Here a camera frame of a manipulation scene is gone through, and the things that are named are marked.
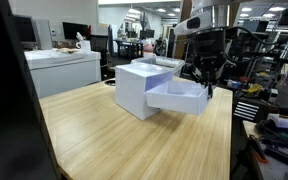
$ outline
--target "light fixture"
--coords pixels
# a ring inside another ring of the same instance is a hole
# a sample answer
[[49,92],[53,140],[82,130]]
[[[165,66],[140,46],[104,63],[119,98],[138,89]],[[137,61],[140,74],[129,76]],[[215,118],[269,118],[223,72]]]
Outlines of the light fixture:
[[240,14],[241,17],[248,17],[248,14]]
[[181,10],[180,10],[180,8],[174,8],[173,11],[180,12]]
[[163,8],[157,8],[156,11],[158,11],[158,12],[166,12],[166,10],[163,9]]
[[250,11],[252,11],[252,8],[242,8],[242,11],[243,12],[250,12]]
[[133,19],[133,18],[129,18],[129,17],[125,17],[125,19],[127,19],[127,20],[131,20],[131,21],[135,21],[135,19]]
[[273,8],[270,8],[269,11],[274,11],[274,12],[277,12],[277,11],[284,11],[285,8],[283,7],[273,7]]
[[273,17],[273,16],[275,16],[275,14],[264,14],[264,15],[263,15],[263,17],[268,17],[268,18],[271,18],[271,17]]
[[135,18],[135,19],[139,19],[140,17],[137,15],[133,15],[133,14],[127,14],[127,17],[131,17],[131,18]]
[[135,14],[140,14],[141,13],[141,11],[138,11],[138,10],[132,9],[132,8],[130,10],[128,10],[128,12],[135,13]]

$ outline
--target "floor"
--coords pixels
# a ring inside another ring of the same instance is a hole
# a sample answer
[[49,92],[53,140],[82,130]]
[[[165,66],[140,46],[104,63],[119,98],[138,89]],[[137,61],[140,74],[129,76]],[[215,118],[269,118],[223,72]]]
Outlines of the floor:
[[[111,79],[115,77],[114,70],[110,70],[111,67],[115,67],[117,65],[124,65],[124,64],[130,64],[130,59],[123,59],[118,58],[117,56],[110,56],[108,55],[108,68],[105,68],[102,73],[102,79],[103,81],[107,79]],[[185,79],[191,79],[189,75],[181,74],[181,78]],[[246,146],[246,137],[244,136],[244,130],[241,128],[241,119],[234,118],[232,119],[232,140],[231,140],[231,169],[234,167],[234,165],[237,163],[237,154],[240,150],[243,150]],[[247,168],[244,166],[240,166],[238,171],[234,173],[234,175],[231,177],[232,180],[247,180],[250,179]]]

